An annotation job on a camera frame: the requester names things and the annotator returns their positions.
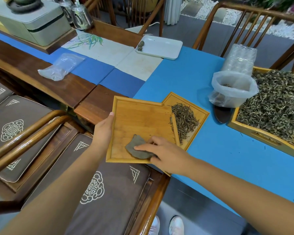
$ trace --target white sneaker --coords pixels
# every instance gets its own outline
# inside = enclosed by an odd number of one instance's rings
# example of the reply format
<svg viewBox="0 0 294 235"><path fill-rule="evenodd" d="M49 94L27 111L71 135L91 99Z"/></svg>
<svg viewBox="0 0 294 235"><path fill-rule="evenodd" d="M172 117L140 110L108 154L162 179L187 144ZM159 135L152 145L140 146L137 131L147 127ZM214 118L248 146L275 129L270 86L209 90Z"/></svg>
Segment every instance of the white sneaker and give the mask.
<svg viewBox="0 0 294 235"><path fill-rule="evenodd" d="M158 216L156 216L154 220L152 221L152 225L149 229L148 235L158 235L159 230L160 230L160 220Z"/></svg>
<svg viewBox="0 0 294 235"><path fill-rule="evenodd" d="M184 235L184 224L180 216L174 216L169 225L169 235Z"/></svg>

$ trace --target hand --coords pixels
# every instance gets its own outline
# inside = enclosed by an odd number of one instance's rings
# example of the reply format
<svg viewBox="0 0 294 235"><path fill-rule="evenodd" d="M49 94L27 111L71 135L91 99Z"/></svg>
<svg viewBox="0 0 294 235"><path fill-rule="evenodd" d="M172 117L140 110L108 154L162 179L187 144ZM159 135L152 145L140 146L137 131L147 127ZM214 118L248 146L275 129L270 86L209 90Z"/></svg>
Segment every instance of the hand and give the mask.
<svg viewBox="0 0 294 235"><path fill-rule="evenodd" d="M165 138L152 136L146 144L135 146L135 150L148 151L156 154L150 162L156 167L169 173L185 175L189 165L196 160L180 147Z"/></svg>
<svg viewBox="0 0 294 235"><path fill-rule="evenodd" d="M105 154L112 135L113 112L109 116L95 125L94 136L90 148L99 150L100 154Z"/></svg>

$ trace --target white plastic bag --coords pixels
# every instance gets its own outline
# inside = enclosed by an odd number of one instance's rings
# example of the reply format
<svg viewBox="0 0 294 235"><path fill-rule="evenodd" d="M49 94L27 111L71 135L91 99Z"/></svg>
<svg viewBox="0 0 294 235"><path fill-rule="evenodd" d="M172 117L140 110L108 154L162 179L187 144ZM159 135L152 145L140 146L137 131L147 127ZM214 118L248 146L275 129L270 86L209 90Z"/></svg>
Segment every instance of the white plastic bag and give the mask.
<svg viewBox="0 0 294 235"><path fill-rule="evenodd" d="M216 106L236 108L259 92L256 81L248 75L232 71L213 74L214 91L208 96Z"/></svg>
<svg viewBox="0 0 294 235"><path fill-rule="evenodd" d="M53 65L42 70L39 69L38 73L45 78L60 81L84 59L74 54L61 54Z"/></svg>

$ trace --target white curtain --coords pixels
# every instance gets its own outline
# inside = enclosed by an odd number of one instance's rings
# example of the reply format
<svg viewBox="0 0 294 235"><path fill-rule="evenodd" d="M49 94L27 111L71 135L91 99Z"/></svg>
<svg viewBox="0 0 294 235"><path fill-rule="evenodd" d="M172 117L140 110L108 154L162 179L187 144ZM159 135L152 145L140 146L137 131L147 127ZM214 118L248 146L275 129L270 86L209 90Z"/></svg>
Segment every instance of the white curtain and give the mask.
<svg viewBox="0 0 294 235"><path fill-rule="evenodd" d="M180 18L182 0L165 1L165 23L175 25Z"/></svg>

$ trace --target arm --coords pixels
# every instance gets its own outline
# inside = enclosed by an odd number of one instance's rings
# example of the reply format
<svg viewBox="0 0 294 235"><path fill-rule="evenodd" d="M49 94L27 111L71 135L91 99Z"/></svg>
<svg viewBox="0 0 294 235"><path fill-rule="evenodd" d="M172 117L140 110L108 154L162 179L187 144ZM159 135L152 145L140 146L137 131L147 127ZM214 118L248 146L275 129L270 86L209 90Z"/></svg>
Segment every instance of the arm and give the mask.
<svg viewBox="0 0 294 235"><path fill-rule="evenodd" d="M95 126L92 144L1 231L5 234L64 234L78 203L106 155L113 114Z"/></svg>
<svg viewBox="0 0 294 235"><path fill-rule="evenodd" d="M135 149L156 154L158 158L151 158L151 163L197 182L261 234L294 235L294 203L196 159L164 138L153 136Z"/></svg>

